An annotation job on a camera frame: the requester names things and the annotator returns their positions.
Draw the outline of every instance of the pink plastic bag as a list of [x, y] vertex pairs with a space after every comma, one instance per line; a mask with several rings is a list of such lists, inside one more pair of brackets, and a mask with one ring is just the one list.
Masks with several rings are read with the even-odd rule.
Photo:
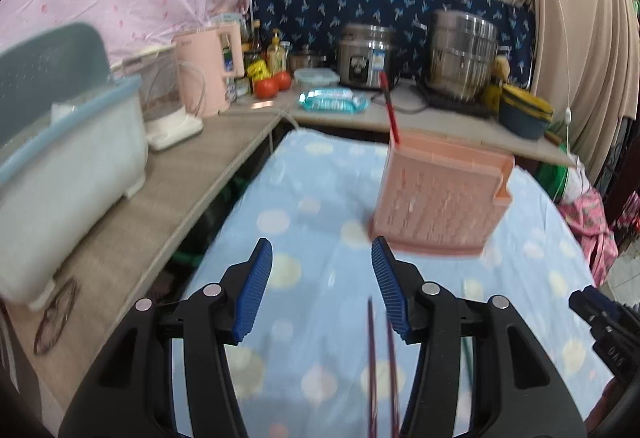
[[607, 227], [600, 193], [592, 187], [572, 204], [558, 206], [558, 210], [582, 247], [595, 285], [602, 285], [618, 257], [618, 247]]

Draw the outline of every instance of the tiled floor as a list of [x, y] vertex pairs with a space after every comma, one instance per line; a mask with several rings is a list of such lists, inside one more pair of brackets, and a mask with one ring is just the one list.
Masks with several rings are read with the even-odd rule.
[[640, 241], [629, 245], [616, 259], [607, 284], [616, 301], [630, 306], [640, 301]]

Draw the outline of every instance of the rice cooker label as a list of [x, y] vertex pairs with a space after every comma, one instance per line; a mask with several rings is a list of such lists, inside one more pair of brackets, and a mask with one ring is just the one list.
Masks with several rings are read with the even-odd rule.
[[385, 69], [385, 51], [373, 50], [373, 57], [371, 59], [371, 69], [373, 71], [381, 71]]
[[361, 55], [354, 55], [349, 60], [349, 80], [365, 84], [369, 77], [369, 59]]

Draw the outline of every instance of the silver screw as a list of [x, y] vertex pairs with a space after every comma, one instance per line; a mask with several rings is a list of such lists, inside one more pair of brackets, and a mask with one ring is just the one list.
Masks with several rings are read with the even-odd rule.
[[493, 299], [491, 299], [491, 302], [496, 308], [499, 308], [500, 310], [504, 310], [505, 308], [509, 307], [509, 300], [503, 295], [495, 296]]
[[422, 293], [427, 295], [437, 295], [440, 293], [440, 287], [432, 282], [426, 282], [422, 285]]
[[207, 284], [202, 291], [202, 293], [207, 297], [215, 297], [217, 295], [220, 295], [221, 292], [222, 287], [218, 283]]
[[153, 306], [153, 302], [151, 299], [143, 297], [142, 299], [138, 299], [136, 302], [136, 310], [139, 312], [146, 312]]

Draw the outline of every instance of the kettle handle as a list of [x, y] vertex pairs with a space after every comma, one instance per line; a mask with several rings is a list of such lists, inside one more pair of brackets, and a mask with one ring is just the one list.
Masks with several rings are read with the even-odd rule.
[[231, 57], [234, 69], [230, 72], [222, 69], [222, 77], [244, 77], [244, 62], [242, 60], [242, 40], [240, 39], [240, 25], [236, 22], [221, 23], [215, 30], [218, 40], [222, 34], [229, 36], [231, 42]]

